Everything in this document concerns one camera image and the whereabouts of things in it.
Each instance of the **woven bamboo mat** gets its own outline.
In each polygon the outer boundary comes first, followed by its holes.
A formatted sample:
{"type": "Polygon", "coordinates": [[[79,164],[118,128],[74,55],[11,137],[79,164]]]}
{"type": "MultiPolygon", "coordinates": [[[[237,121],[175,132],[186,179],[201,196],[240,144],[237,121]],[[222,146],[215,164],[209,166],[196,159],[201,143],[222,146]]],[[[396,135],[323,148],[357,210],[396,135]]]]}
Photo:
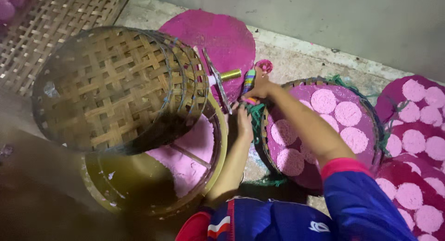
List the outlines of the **woven bamboo mat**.
{"type": "Polygon", "coordinates": [[[127,0],[31,0],[0,40],[0,87],[31,96],[42,63],[82,30],[111,25],[127,0]]]}

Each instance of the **person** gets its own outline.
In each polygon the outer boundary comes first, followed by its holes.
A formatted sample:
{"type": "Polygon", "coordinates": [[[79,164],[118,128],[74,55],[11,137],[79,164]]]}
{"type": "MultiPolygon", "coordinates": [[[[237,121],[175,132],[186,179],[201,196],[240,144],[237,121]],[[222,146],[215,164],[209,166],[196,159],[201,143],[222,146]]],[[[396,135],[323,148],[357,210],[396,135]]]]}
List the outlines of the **person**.
{"type": "Polygon", "coordinates": [[[203,200],[205,207],[186,221],[176,240],[417,240],[340,135],[315,112],[270,82],[260,68],[255,70],[254,88],[245,97],[268,97],[275,102],[314,153],[332,218],[304,204],[235,196],[253,140],[251,116],[241,105],[237,111],[238,137],[203,200]]]}

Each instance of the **pink rice cracker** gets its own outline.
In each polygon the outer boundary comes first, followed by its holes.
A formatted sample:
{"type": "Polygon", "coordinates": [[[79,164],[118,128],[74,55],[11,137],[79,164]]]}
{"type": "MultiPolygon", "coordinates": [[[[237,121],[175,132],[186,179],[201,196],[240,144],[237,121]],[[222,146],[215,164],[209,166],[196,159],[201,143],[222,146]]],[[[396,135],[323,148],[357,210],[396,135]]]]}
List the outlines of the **pink rice cracker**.
{"type": "Polygon", "coordinates": [[[312,108],[310,102],[308,102],[308,101],[306,101],[306,100],[303,100],[303,99],[300,99],[300,102],[301,102],[302,104],[304,104],[306,107],[310,108],[311,110],[314,110],[314,108],[312,108]]]}
{"type": "Polygon", "coordinates": [[[288,146],[297,139],[297,133],[286,119],[275,122],[270,129],[270,134],[275,142],[281,146],[288,146]]]}
{"type": "Polygon", "coordinates": [[[420,109],[414,102],[408,102],[408,104],[399,112],[399,118],[407,123],[412,123],[420,118],[420,109]]]}
{"type": "Polygon", "coordinates": [[[402,141],[394,134],[391,134],[386,144],[386,149],[392,157],[397,157],[402,152],[402,141]]]}
{"type": "Polygon", "coordinates": [[[366,137],[363,131],[357,128],[344,128],[340,132],[340,136],[355,154],[363,152],[368,146],[369,139],[366,137]]]}
{"type": "Polygon", "coordinates": [[[303,172],[303,155],[296,149],[284,149],[277,156],[278,169],[287,176],[298,176],[303,172]]]}
{"type": "Polygon", "coordinates": [[[439,127],[442,125],[442,115],[437,108],[425,106],[420,110],[420,121],[439,127]]]}
{"type": "Polygon", "coordinates": [[[445,197],[445,185],[438,178],[425,178],[424,179],[431,187],[433,187],[437,194],[445,197]]]}
{"type": "Polygon", "coordinates": [[[338,124],[335,118],[329,116],[328,114],[320,114],[320,117],[324,119],[328,124],[330,124],[331,127],[334,128],[336,132],[339,132],[338,124]]]}
{"type": "Polygon", "coordinates": [[[419,237],[417,237],[417,239],[419,241],[439,241],[437,238],[435,238],[429,234],[420,235],[419,237]]]}
{"type": "Polygon", "coordinates": [[[420,153],[426,147],[425,137],[418,130],[407,130],[403,133],[402,145],[409,153],[420,153]]]}
{"type": "Polygon", "coordinates": [[[426,154],[434,160],[445,160],[445,140],[440,137],[430,137],[426,140],[426,154]]]}
{"type": "Polygon", "coordinates": [[[314,153],[312,153],[312,151],[309,150],[308,147],[301,144],[300,151],[303,154],[303,158],[304,158],[304,160],[306,160],[306,162],[308,162],[310,164],[317,163],[317,158],[314,156],[314,153]]]}
{"type": "Polygon", "coordinates": [[[423,196],[420,187],[413,183],[403,183],[396,193],[399,204],[406,209],[416,210],[423,204],[423,196]]]}
{"type": "Polygon", "coordinates": [[[435,108],[445,106],[445,94],[438,87],[429,87],[426,90],[425,101],[435,108]]]}
{"type": "Polygon", "coordinates": [[[403,216],[403,219],[405,219],[405,222],[408,225],[409,229],[411,231],[413,231],[415,224],[414,224],[414,221],[413,221],[413,218],[411,217],[411,215],[409,215],[409,213],[406,212],[406,210],[402,210],[402,209],[398,209],[398,210],[400,212],[400,215],[403,216]]]}
{"type": "Polygon", "coordinates": [[[336,98],[331,90],[320,89],[316,90],[311,96],[311,105],[315,111],[323,114],[329,114],[334,109],[336,104],[336,98]]]}
{"type": "Polygon", "coordinates": [[[384,178],[378,178],[375,181],[390,200],[393,200],[396,197],[397,189],[392,182],[384,178]]]}
{"type": "Polygon", "coordinates": [[[444,221],[442,212],[430,205],[420,207],[414,214],[414,220],[420,230],[429,234],[437,231],[444,221]]]}
{"type": "Polygon", "coordinates": [[[425,97],[425,86],[419,84],[417,81],[410,79],[402,86],[402,93],[407,100],[419,102],[425,97]]]}
{"type": "Polygon", "coordinates": [[[353,102],[341,102],[335,107],[335,118],[344,126],[354,126],[360,122],[362,113],[353,102]]]}

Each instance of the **concrete floor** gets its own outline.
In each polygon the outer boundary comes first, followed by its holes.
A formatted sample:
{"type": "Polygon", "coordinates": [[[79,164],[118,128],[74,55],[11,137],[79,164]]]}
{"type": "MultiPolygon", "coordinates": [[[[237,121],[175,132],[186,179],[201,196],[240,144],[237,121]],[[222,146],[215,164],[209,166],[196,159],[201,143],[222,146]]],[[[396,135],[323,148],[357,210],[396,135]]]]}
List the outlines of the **concrete floor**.
{"type": "MultiPolygon", "coordinates": [[[[130,0],[116,24],[158,29],[185,10],[156,0],[130,0]]],[[[256,61],[269,59],[273,62],[271,79],[276,83],[338,73],[363,94],[370,95],[381,92],[391,80],[409,75],[261,28],[259,32],[255,32],[258,28],[248,26],[248,29],[255,37],[256,61]]],[[[190,212],[165,221],[108,213],[84,187],[76,155],[39,138],[41,134],[31,117],[29,101],[17,100],[0,91],[0,107],[0,120],[7,122],[0,125],[0,142],[16,147],[14,157],[3,160],[0,168],[0,193],[4,195],[0,202],[0,239],[174,239],[190,212]]],[[[266,166],[252,147],[245,181],[260,179],[266,173],[266,166]]],[[[306,197],[299,191],[294,184],[264,188],[245,183],[240,193],[261,199],[293,198],[304,202],[306,197]]],[[[327,212],[322,198],[309,198],[308,204],[327,212]]]]}

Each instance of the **round bamboo tray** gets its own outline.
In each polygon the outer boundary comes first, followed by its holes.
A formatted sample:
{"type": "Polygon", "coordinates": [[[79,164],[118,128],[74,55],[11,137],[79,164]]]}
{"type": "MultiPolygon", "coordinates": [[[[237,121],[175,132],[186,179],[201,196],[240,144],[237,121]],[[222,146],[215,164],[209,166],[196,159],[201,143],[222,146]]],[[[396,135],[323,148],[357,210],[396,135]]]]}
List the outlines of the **round bamboo tray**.
{"type": "Polygon", "coordinates": [[[203,114],[213,124],[215,144],[210,168],[187,195],[178,199],[171,189],[166,189],[170,183],[166,185],[165,181],[172,179],[170,172],[145,153],[134,156],[93,153],[84,156],[81,162],[81,176],[93,198],[114,213],[136,211],[156,217],[175,215],[199,203],[218,178],[227,149],[224,115],[212,96],[203,114]],[[106,168],[115,170],[112,180],[103,172],[106,168]]]}
{"type": "Polygon", "coordinates": [[[194,51],[170,36],[124,27],[77,34],[45,62],[32,91],[47,139],[85,152],[138,154],[197,122],[208,79],[194,51]]]}
{"type": "MultiPolygon", "coordinates": [[[[290,90],[295,86],[301,85],[301,83],[303,83],[303,85],[311,85],[311,84],[327,84],[327,85],[338,85],[334,82],[328,81],[325,78],[322,77],[313,77],[313,78],[307,78],[307,79],[298,79],[295,81],[291,81],[288,82],[286,84],[283,84],[282,87],[285,88],[286,90],[290,90]]],[[[380,142],[383,139],[383,128],[382,125],[380,123],[380,120],[377,117],[377,114],[375,113],[374,107],[372,107],[372,105],[370,104],[370,102],[367,100],[367,98],[360,94],[357,90],[353,89],[353,88],[348,88],[349,90],[351,90],[353,93],[355,93],[357,96],[360,97],[360,104],[363,106],[363,108],[366,111],[366,114],[371,118],[374,127],[372,129],[373,134],[374,134],[374,139],[375,139],[375,143],[374,143],[374,158],[372,159],[372,171],[375,171],[378,166],[380,165],[380,162],[383,158],[383,150],[381,149],[380,146],[380,142]]],[[[276,164],[273,162],[272,158],[270,157],[270,151],[269,151],[269,147],[267,145],[268,143],[268,136],[267,136],[267,125],[269,125],[269,121],[268,121],[268,117],[269,117],[269,112],[268,109],[265,108],[264,109],[264,113],[263,113],[263,117],[261,120],[261,145],[263,148],[263,152],[267,157],[267,160],[270,163],[270,166],[274,169],[274,171],[278,174],[281,174],[281,171],[278,169],[278,167],[276,166],[276,164]]],[[[312,192],[312,194],[315,195],[319,195],[320,192],[319,191],[314,191],[312,192]]]]}

